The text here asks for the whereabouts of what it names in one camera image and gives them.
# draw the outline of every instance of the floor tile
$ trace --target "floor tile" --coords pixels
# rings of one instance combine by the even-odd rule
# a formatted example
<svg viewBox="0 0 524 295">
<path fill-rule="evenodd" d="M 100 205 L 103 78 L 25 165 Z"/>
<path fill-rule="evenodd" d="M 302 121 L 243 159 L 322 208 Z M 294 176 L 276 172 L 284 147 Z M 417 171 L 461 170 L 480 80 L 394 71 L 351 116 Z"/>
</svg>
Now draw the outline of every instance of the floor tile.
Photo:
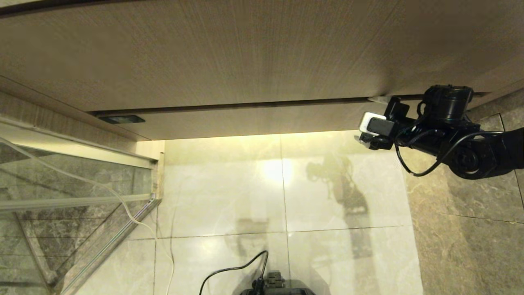
<svg viewBox="0 0 524 295">
<path fill-rule="evenodd" d="M 27 237 L 87 238 L 105 218 L 21 220 Z"/>
<path fill-rule="evenodd" d="M 413 227 L 426 295 L 518 295 L 524 224 L 423 212 Z"/>
<path fill-rule="evenodd" d="M 293 287 L 316 295 L 422 295 L 411 226 L 288 235 Z"/>
<path fill-rule="evenodd" d="M 279 270 L 289 278 L 286 234 L 253 234 L 163 239 L 160 243 L 175 255 L 175 273 L 170 294 L 198 294 L 202 281 L 210 273 L 249 262 L 262 250 L 269 250 L 266 271 Z M 165 294 L 171 264 L 157 247 L 155 294 Z M 237 295 L 250 289 L 260 273 L 262 259 L 243 270 L 227 271 L 206 283 L 205 295 Z"/>
<path fill-rule="evenodd" d="M 0 255 L 31 255 L 24 237 L 0 237 Z"/>
<path fill-rule="evenodd" d="M 48 295 L 45 287 L 0 287 L 0 294 L 8 295 Z"/>
<path fill-rule="evenodd" d="M 480 120 L 485 130 L 502 130 L 500 116 Z M 435 157 L 409 148 L 401 149 L 408 166 L 416 172 L 427 169 Z M 465 180 L 446 165 L 424 177 L 406 174 L 406 185 L 414 218 L 418 212 L 524 222 L 524 207 L 514 172 L 481 180 Z M 422 206 L 423 210 L 414 210 Z"/>
<path fill-rule="evenodd" d="M 152 295 L 154 264 L 154 240 L 124 241 L 77 295 Z"/>
<path fill-rule="evenodd" d="M 280 137 L 166 142 L 162 237 L 285 232 Z"/>
<path fill-rule="evenodd" d="M 368 150 L 359 134 L 282 135 L 288 231 L 411 224 L 395 153 Z"/>
<path fill-rule="evenodd" d="M 157 209 L 158 207 L 154 208 L 144 219 L 141 221 L 142 223 L 148 225 L 151 227 L 153 232 L 156 232 L 157 228 Z M 153 239 L 153 233 L 145 226 L 143 225 L 137 225 L 135 229 L 127 236 L 126 239 L 128 240 L 135 240 L 135 239 Z"/>
</svg>

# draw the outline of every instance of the white cable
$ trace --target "white cable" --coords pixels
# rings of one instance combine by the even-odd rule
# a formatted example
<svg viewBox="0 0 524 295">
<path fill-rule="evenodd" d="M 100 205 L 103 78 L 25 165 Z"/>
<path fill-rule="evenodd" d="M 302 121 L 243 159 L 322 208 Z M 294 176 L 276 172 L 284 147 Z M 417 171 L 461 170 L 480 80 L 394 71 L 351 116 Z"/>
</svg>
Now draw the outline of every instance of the white cable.
<svg viewBox="0 0 524 295">
<path fill-rule="evenodd" d="M 114 191 L 112 188 L 104 185 L 104 184 L 101 184 L 99 182 L 96 182 L 96 181 L 93 181 L 91 179 L 88 179 L 88 178 L 84 178 L 84 177 L 81 177 L 81 176 L 78 176 L 78 175 L 75 175 L 75 174 L 72 174 L 72 173 L 69 173 L 67 171 L 64 171 L 58 167 L 55 167 L 54 165 L 51 165 L 49 163 L 47 163 L 46 161 L 40 159 L 39 157 L 36 157 L 35 155 L 31 154 L 31 153 L 28 153 L 27 151 L 19 148 L 18 146 L 16 146 L 15 144 L 13 144 L 11 141 L 5 139 L 5 138 L 2 138 L 0 137 L 0 142 L 6 144 L 7 146 L 9 146 L 10 148 L 12 148 L 13 150 L 37 161 L 38 163 L 44 165 L 45 167 L 47 168 L 50 168 L 50 169 L 53 169 L 55 170 L 56 172 L 59 172 L 59 173 L 62 173 L 64 175 L 67 175 L 69 177 L 72 177 L 72 178 L 76 178 L 78 180 L 82 180 L 84 182 L 87 182 L 87 183 L 90 183 L 92 185 L 95 185 L 95 186 L 99 186 L 99 187 L 103 187 L 105 189 L 107 189 L 110 193 L 112 193 L 114 196 L 116 196 L 118 198 L 118 200 L 122 203 L 122 205 L 124 206 L 125 210 L 126 210 L 126 213 L 127 213 L 127 216 L 129 216 L 129 219 L 131 219 L 131 221 L 133 223 L 136 223 L 136 224 L 139 224 L 139 225 L 143 225 L 145 227 L 147 227 L 149 229 L 149 231 L 151 232 L 153 238 L 155 239 L 155 242 L 158 244 L 159 243 L 159 240 L 158 240 L 158 237 L 156 235 L 156 233 L 153 231 L 153 229 L 148 226 L 147 224 L 145 223 L 141 223 L 140 221 L 136 220 L 133 215 L 131 214 L 131 211 L 129 211 L 129 207 L 127 206 L 126 202 L 124 201 L 124 199 L 122 199 L 122 197 L 120 196 L 119 193 L 117 193 L 116 191 Z M 168 253 L 167 249 L 165 248 L 165 246 L 162 244 L 162 248 L 164 250 L 164 254 L 166 254 L 166 256 L 169 258 L 169 260 L 171 261 L 171 278 L 169 279 L 169 284 L 167 286 L 167 291 L 166 291 L 166 295 L 169 294 L 169 288 L 171 288 L 171 283 L 173 282 L 173 275 L 174 275 L 174 258 Z"/>
</svg>

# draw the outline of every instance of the gray marble tile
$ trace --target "gray marble tile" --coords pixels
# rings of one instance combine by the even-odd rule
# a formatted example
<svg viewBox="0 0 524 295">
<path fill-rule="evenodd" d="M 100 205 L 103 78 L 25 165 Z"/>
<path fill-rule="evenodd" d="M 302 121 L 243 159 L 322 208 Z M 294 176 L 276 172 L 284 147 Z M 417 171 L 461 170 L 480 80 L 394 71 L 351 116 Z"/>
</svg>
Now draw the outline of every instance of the gray marble tile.
<svg viewBox="0 0 524 295">
<path fill-rule="evenodd" d="M 37 256 L 68 257 L 85 241 L 85 238 L 28 238 Z"/>
<path fill-rule="evenodd" d="M 2 168 L 0 165 L 0 188 L 6 188 L 11 185 L 15 185 L 16 175 Z"/>
<path fill-rule="evenodd" d="M 114 191 L 121 195 L 130 195 L 133 190 L 133 181 L 116 181 L 104 183 L 104 185 L 109 186 Z M 109 197 L 113 196 L 105 187 L 93 186 L 89 191 L 87 197 Z"/>
<path fill-rule="evenodd" d="M 25 238 L 0 237 L 0 255 L 30 255 Z"/>
<path fill-rule="evenodd" d="M 500 117 L 482 120 L 487 129 L 500 130 Z M 435 158 L 405 148 L 403 158 L 413 171 L 420 172 L 431 166 Z M 524 208 L 515 174 L 508 173 L 482 180 L 462 179 L 445 166 L 424 177 L 406 174 L 410 203 L 419 203 L 425 210 L 469 217 L 524 222 Z"/>
<path fill-rule="evenodd" d="M 38 269 L 0 269 L 0 282 L 41 283 Z"/>
<path fill-rule="evenodd" d="M 0 187 L 0 201 L 7 201 L 13 199 L 11 195 L 9 194 L 9 189 L 7 187 Z M 0 216 L 1 219 L 4 219 L 6 214 L 2 214 Z"/>
<path fill-rule="evenodd" d="M 16 216 L 14 213 L 3 213 L 0 214 L 0 220 L 16 220 Z"/>
<path fill-rule="evenodd" d="M 14 219 L 0 219 L 0 237 L 23 237 L 18 222 Z"/>
<path fill-rule="evenodd" d="M 147 201 L 130 202 L 129 209 L 132 214 L 134 214 L 142 209 L 146 203 Z M 111 216 L 109 216 L 107 220 L 102 223 L 91 236 L 89 236 L 89 238 L 76 250 L 72 256 L 65 257 L 65 261 L 59 260 L 61 257 L 53 257 L 56 258 L 56 260 L 53 260 L 51 257 L 42 257 L 40 261 L 43 261 L 44 263 L 40 264 L 47 267 L 45 270 L 47 281 L 52 282 L 55 286 L 54 289 L 59 292 L 63 286 L 67 286 L 69 283 L 71 283 L 71 278 L 79 274 L 80 271 L 83 271 L 84 267 L 89 268 L 94 255 L 96 255 L 98 251 L 100 251 L 101 247 L 106 245 L 128 222 L 129 217 L 125 213 L 123 207 L 119 206 L 119 208 L 117 208 L 116 211 Z M 99 258 L 99 261 L 103 261 L 103 259 L 112 252 L 112 249 L 115 246 L 117 246 L 117 244 L 110 246 L 105 254 Z"/>
<path fill-rule="evenodd" d="M 523 224 L 433 213 L 413 222 L 425 294 L 522 294 Z"/>
<path fill-rule="evenodd" d="M 1 295 L 48 295 L 45 287 L 23 286 L 23 287 L 0 287 Z"/>
<path fill-rule="evenodd" d="M 20 219 L 84 219 L 104 218 L 109 216 L 120 204 L 103 204 L 60 208 L 49 210 L 32 210 L 19 213 Z"/>
<path fill-rule="evenodd" d="M 0 269 L 14 268 L 35 268 L 35 261 L 30 255 L 0 255 Z"/>
<path fill-rule="evenodd" d="M 104 220 L 105 218 L 22 220 L 21 225 L 27 237 L 84 238 L 89 237 Z"/>
<path fill-rule="evenodd" d="M 67 172 L 82 176 L 97 182 L 131 181 L 133 179 L 132 166 L 102 162 L 92 159 L 55 154 L 41 157 L 43 161 Z M 81 180 L 63 175 L 43 165 L 35 166 L 35 180 L 39 183 L 78 183 Z"/>
<path fill-rule="evenodd" d="M 33 183 L 36 179 L 35 161 L 24 159 L 3 163 L 0 165 L 0 173 L 11 176 L 18 185 Z"/>
<path fill-rule="evenodd" d="M 151 190 L 151 170 L 136 167 L 133 174 L 133 194 L 148 194 Z"/>
<path fill-rule="evenodd" d="M 44 271 L 53 272 L 53 275 L 56 276 L 57 272 L 60 272 L 60 269 L 65 269 L 64 263 L 68 261 L 67 265 L 74 263 L 74 259 L 70 257 L 60 257 L 60 256 L 37 256 L 38 264 L 41 266 Z"/>
<path fill-rule="evenodd" d="M 7 188 L 8 195 L 6 196 L 10 200 L 28 200 L 28 199 L 39 199 L 37 195 L 38 185 L 12 185 Z"/>
<path fill-rule="evenodd" d="M 500 113 L 507 131 L 524 127 L 521 116 L 524 111 L 524 90 L 519 90 L 468 112 L 469 118 L 476 122 L 483 118 Z"/>
</svg>

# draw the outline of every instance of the black cable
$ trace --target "black cable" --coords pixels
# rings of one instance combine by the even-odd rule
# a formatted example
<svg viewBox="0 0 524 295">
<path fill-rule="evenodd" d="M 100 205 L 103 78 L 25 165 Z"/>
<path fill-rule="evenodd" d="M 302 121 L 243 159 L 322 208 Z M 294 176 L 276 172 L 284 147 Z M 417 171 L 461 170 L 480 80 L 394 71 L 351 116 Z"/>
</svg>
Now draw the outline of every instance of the black cable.
<svg viewBox="0 0 524 295">
<path fill-rule="evenodd" d="M 424 136 L 428 136 L 431 133 L 438 134 L 439 132 L 440 132 L 440 134 L 439 134 L 440 136 L 444 135 L 444 132 L 442 130 L 440 130 L 440 129 L 429 129 L 429 130 L 426 130 L 426 131 L 418 134 L 414 138 L 410 139 L 406 144 L 399 144 L 399 146 L 411 146 L 412 144 L 416 143 L 417 141 L 419 141 Z"/>
<path fill-rule="evenodd" d="M 479 131 L 479 132 L 474 132 L 474 133 L 470 133 L 470 134 L 467 134 L 461 138 L 459 138 L 457 141 L 455 141 L 455 143 L 453 143 L 453 145 L 446 151 L 446 153 L 444 153 L 444 155 L 437 161 L 435 161 L 435 163 L 429 167 L 426 171 L 424 172 L 421 172 L 421 173 L 415 173 L 413 172 L 407 165 L 406 163 L 404 162 L 404 160 L 402 159 L 402 156 L 400 155 L 400 149 L 399 149 L 399 146 L 397 144 L 397 142 L 395 142 L 395 150 L 397 151 L 397 157 L 398 157 L 398 160 L 400 161 L 400 164 L 402 164 L 402 166 L 404 167 L 404 169 L 406 169 L 406 171 L 413 175 L 413 176 L 417 176 L 417 177 L 421 177 L 421 176 L 425 176 L 425 175 L 428 175 L 430 174 L 433 170 L 435 170 L 446 158 L 447 156 L 449 156 L 451 154 L 451 152 L 453 152 L 453 150 L 461 143 L 463 142 L 464 140 L 468 139 L 468 138 L 471 138 L 471 137 L 475 137 L 475 136 L 479 136 L 479 135 L 489 135 L 489 134 L 502 134 L 503 132 L 501 131 Z"/>
<path fill-rule="evenodd" d="M 264 250 L 262 252 L 260 252 L 259 254 L 257 254 L 257 256 L 253 257 L 253 259 L 251 259 L 250 262 L 248 262 L 247 264 L 243 265 L 243 266 L 239 266 L 239 267 L 230 267 L 230 268 L 224 268 L 224 269 L 220 269 L 220 270 L 217 270 L 213 273 L 211 273 L 209 276 L 206 277 L 206 279 L 204 279 L 204 281 L 202 282 L 202 286 L 200 287 L 200 292 L 199 292 L 199 295 L 202 295 L 202 290 L 204 290 L 204 285 L 205 285 L 205 282 L 212 276 L 216 275 L 217 273 L 221 273 L 221 272 L 225 272 L 225 271 L 229 271 L 229 270 L 240 270 L 240 269 L 244 269 L 246 267 L 248 267 L 250 264 L 253 263 L 253 261 L 255 261 L 258 257 L 260 257 L 262 254 L 266 254 L 266 260 L 264 260 L 264 266 L 262 267 L 262 273 L 260 274 L 260 278 L 262 278 L 264 276 L 264 271 L 266 270 L 266 264 L 267 264 L 267 258 L 269 257 L 269 252 L 267 250 Z"/>
<path fill-rule="evenodd" d="M 423 102 L 419 102 L 419 104 L 417 105 L 417 113 L 419 114 L 419 117 L 413 121 L 410 125 L 408 125 L 407 127 L 403 128 L 402 130 L 400 130 L 397 135 L 395 136 L 395 138 L 393 139 L 393 143 L 395 145 L 399 144 L 400 146 L 405 146 L 405 145 L 402 145 L 398 142 L 398 139 L 399 137 L 406 131 L 410 130 L 410 129 L 413 129 L 414 127 L 416 127 L 418 124 L 420 124 L 420 122 L 424 121 L 427 117 L 428 117 L 428 114 L 425 113 L 425 114 L 421 114 L 420 113 L 420 106 L 423 104 Z"/>
</svg>

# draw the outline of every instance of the black device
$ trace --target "black device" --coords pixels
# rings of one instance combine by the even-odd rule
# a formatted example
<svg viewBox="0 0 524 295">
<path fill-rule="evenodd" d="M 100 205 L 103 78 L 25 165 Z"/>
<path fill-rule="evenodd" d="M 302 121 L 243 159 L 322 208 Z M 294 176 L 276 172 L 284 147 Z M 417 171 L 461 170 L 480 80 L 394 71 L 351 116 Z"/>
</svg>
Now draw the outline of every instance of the black device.
<svg viewBox="0 0 524 295">
<path fill-rule="evenodd" d="M 400 163 L 414 176 L 427 175 L 441 163 L 470 180 L 524 168 L 524 128 L 483 131 L 466 115 L 472 97 L 469 87 L 432 86 L 417 106 L 417 119 L 406 117 L 409 106 L 391 97 L 384 115 L 364 114 L 359 139 L 372 150 L 394 146 Z M 436 162 L 426 171 L 415 173 L 402 159 L 400 146 L 431 154 Z"/>
<path fill-rule="evenodd" d="M 238 267 L 230 267 L 230 268 L 224 268 L 219 269 L 217 271 L 212 272 L 209 276 L 207 276 L 204 281 L 202 282 L 202 286 L 200 287 L 199 295 L 202 295 L 202 291 L 204 290 L 204 285 L 207 280 L 209 280 L 212 276 L 225 272 L 230 270 L 240 270 L 248 267 L 251 265 L 258 257 L 265 254 L 264 264 L 262 266 L 262 271 L 260 272 L 260 276 L 253 281 L 252 283 L 252 289 L 244 290 L 240 295 L 315 295 L 313 291 L 307 288 L 286 288 L 286 284 L 284 282 L 284 278 L 280 275 L 280 271 L 270 271 L 267 274 L 267 277 L 264 279 L 264 272 L 266 270 L 266 264 L 269 257 L 269 251 L 264 250 L 257 254 L 253 259 L 251 259 L 248 263 L 244 264 L 243 266 Z"/>
</svg>

